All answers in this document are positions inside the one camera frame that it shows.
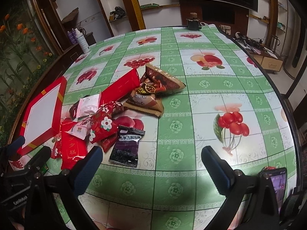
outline white bottle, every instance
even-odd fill
[[[76,28],[76,37],[77,37],[77,41],[82,49],[82,51],[84,53],[88,53],[90,51],[90,47],[88,45],[88,43],[86,42],[86,39],[84,38],[84,35],[82,33],[80,33],[80,31]]]

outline blue gripper pad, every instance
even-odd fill
[[[23,136],[19,136],[14,142],[6,146],[7,156],[14,155],[17,150],[25,144],[25,138]]]
[[[232,168],[225,160],[222,160],[211,146],[206,146],[201,151],[201,160],[205,165],[218,192],[227,196],[234,183]]]
[[[73,193],[77,197],[84,194],[94,174],[102,162],[101,147],[94,146],[83,160],[79,160],[71,170],[70,183]]]

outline smartphone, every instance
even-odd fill
[[[287,169],[279,168],[279,169],[263,170],[260,172],[260,176],[262,176],[263,174],[267,174],[271,178],[275,190],[275,195],[278,205],[278,213],[279,213],[286,192]]]

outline drawer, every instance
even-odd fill
[[[282,60],[277,60],[274,58],[264,57],[261,63],[261,66],[264,69],[273,70],[273,71],[280,71],[282,66]]]
[[[259,63],[259,65],[261,65],[263,56],[254,54],[254,59]]]

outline purple bottle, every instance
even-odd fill
[[[70,42],[71,42],[73,45],[75,45],[75,44],[77,43],[77,41],[75,40],[73,34],[72,34],[70,31],[67,31],[67,36],[68,36]]]
[[[73,34],[73,36],[74,36],[74,38],[75,38],[75,41],[76,41],[76,43],[77,43],[77,42],[78,42],[78,41],[77,41],[77,34],[76,34],[76,31],[75,31],[74,28],[72,28],[72,34]]]

